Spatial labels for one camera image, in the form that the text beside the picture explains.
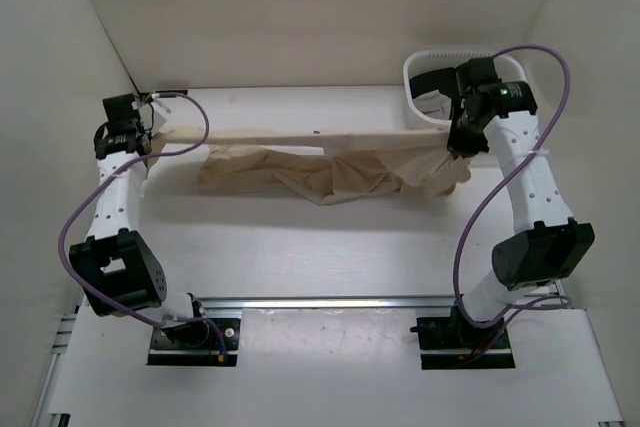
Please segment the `beige trousers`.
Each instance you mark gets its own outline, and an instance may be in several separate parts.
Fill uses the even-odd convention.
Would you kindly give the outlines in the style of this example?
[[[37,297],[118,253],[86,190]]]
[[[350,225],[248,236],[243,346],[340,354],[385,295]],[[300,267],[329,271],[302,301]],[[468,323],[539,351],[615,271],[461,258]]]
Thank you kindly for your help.
[[[203,141],[208,155],[197,188],[213,195],[292,193],[316,205],[422,192],[451,194],[471,177],[470,162],[448,152],[447,131],[423,130],[282,133],[264,129],[204,132],[165,126],[151,148]]]

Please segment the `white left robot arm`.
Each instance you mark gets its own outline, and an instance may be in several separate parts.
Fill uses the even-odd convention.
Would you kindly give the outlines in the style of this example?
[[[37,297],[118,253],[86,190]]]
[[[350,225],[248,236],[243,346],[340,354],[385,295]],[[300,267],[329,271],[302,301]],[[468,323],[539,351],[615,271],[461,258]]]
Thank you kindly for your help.
[[[178,339],[198,347],[208,339],[209,322],[193,295],[170,292],[139,231],[143,184],[163,155],[152,142],[171,114],[162,102],[188,97],[187,91],[160,91],[104,99],[107,120],[93,138],[99,185],[65,222],[58,253],[97,315],[175,326]]]

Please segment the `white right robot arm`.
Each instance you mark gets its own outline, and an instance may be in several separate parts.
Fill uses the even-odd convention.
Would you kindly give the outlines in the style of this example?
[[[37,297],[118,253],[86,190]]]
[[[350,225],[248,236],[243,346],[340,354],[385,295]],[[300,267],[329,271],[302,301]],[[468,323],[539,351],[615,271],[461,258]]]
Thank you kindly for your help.
[[[449,334],[460,346],[477,343],[516,301],[539,287],[570,276],[595,241],[588,222],[579,222],[552,174],[539,128],[537,104],[525,81],[503,81],[494,59],[471,59],[456,69],[447,148],[456,158],[491,153],[502,181],[480,203],[484,210],[507,190],[514,233],[491,252],[492,270],[463,292],[453,280],[460,315]]]

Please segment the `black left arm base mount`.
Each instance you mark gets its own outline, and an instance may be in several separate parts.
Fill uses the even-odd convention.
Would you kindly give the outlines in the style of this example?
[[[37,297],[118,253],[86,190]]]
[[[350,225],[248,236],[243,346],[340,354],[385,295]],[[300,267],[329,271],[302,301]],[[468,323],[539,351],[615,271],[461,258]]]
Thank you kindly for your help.
[[[169,367],[235,367],[241,337],[241,317],[214,316],[224,340],[226,355],[220,352],[220,339],[209,325],[154,329],[151,335],[147,364]]]

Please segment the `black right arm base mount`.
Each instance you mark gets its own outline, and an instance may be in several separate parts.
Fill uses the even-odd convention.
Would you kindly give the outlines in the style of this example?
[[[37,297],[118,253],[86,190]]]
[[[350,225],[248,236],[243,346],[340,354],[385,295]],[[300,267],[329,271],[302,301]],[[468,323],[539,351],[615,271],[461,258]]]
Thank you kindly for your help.
[[[410,332],[418,337],[422,370],[501,370],[516,367],[505,321],[472,326],[453,305],[448,316],[418,317]]]

